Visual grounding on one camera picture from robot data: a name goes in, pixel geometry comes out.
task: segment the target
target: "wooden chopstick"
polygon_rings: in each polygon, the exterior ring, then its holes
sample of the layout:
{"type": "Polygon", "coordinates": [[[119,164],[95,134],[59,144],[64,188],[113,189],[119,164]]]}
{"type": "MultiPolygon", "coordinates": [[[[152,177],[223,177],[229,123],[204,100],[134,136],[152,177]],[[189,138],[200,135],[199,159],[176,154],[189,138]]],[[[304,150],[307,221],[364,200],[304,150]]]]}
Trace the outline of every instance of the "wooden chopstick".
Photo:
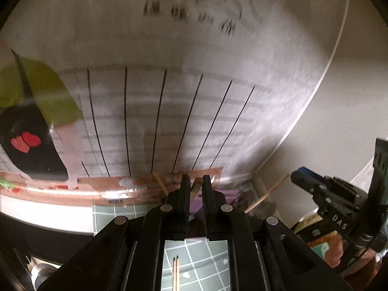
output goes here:
{"type": "Polygon", "coordinates": [[[162,178],[160,178],[159,174],[155,173],[155,172],[154,172],[154,176],[155,176],[156,180],[158,181],[160,188],[162,188],[164,194],[167,196],[168,190],[167,190],[166,186],[164,185],[162,178]]]}
{"type": "Polygon", "coordinates": [[[278,189],[289,177],[290,177],[290,174],[284,175],[284,177],[280,181],[278,181],[270,190],[268,190],[263,196],[261,196],[258,200],[252,203],[248,208],[246,208],[245,213],[248,213],[258,204],[260,204],[265,198],[267,198],[271,194],[271,192],[278,189]]]}
{"type": "Polygon", "coordinates": [[[201,188],[203,184],[203,179],[201,177],[196,177],[193,182],[193,186],[191,186],[190,190],[190,204],[193,202],[195,196],[197,196],[197,193],[199,192],[199,189],[201,188]]]}
{"type": "Polygon", "coordinates": [[[180,279],[179,279],[179,257],[177,256],[177,260],[176,260],[176,264],[177,264],[177,278],[176,278],[176,281],[177,281],[177,287],[176,287],[176,290],[179,291],[179,287],[180,287],[180,279]]]}
{"type": "Polygon", "coordinates": [[[177,291],[177,261],[172,262],[172,291],[177,291]]]}
{"type": "Polygon", "coordinates": [[[179,291],[179,257],[172,262],[172,291],[179,291]]]}

